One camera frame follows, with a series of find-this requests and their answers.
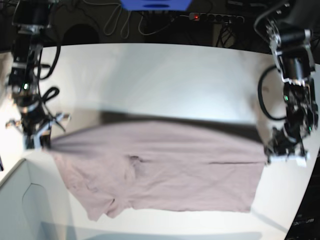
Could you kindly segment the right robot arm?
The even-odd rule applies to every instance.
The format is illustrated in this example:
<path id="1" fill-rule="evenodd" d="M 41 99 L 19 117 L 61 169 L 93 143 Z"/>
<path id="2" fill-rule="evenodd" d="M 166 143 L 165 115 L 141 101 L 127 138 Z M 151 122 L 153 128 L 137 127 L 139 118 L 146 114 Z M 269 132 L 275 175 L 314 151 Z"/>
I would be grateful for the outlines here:
<path id="1" fill-rule="evenodd" d="M 26 150 L 50 147 L 53 125 L 63 130 L 61 121 L 71 117 L 63 112 L 52 114 L 47 108 L 47 102 L 60 93 L 58 87 L 53 86 L 44 94 L 40 92 L 40 81 L 52 75 L 61 53 L 58 42 L 53 63 L 42 63 L 45 30 L 52 26 L 50 17 L 57 4 L 56 0 L 20 0 L 13 14 L 12 25 L 17 35 L 6 88 L 21 118 L 11 119 L 5 126 L 21 132 Z"/>

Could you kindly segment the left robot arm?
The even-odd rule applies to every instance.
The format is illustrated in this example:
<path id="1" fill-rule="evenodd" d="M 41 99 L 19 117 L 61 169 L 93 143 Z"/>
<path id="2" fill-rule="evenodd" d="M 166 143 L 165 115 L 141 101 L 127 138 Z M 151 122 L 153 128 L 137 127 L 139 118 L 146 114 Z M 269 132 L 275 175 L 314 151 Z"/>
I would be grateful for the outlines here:
<path id="1" fill-rule="evenodd" d="M 281 129 L 272 129 L 272 137 L 264 146 L 268 164 L 296 161 L 298 166 L 306 167 L 310 158 L 303 140 L 318 128 L 319 122 L 312 54 L 313 28 L 319 9 L 318 0 L 280 0 L 253 24 L 254 31 L 269 45 L 274 60 L 274 65 L 258 81 L 260 109 L 268 119 L 284 122 Z M 272 70 L 277 70 L 283 82 L 286 112 L 283 117 L 272 116 L 263 101 L 263 81 Z"/>

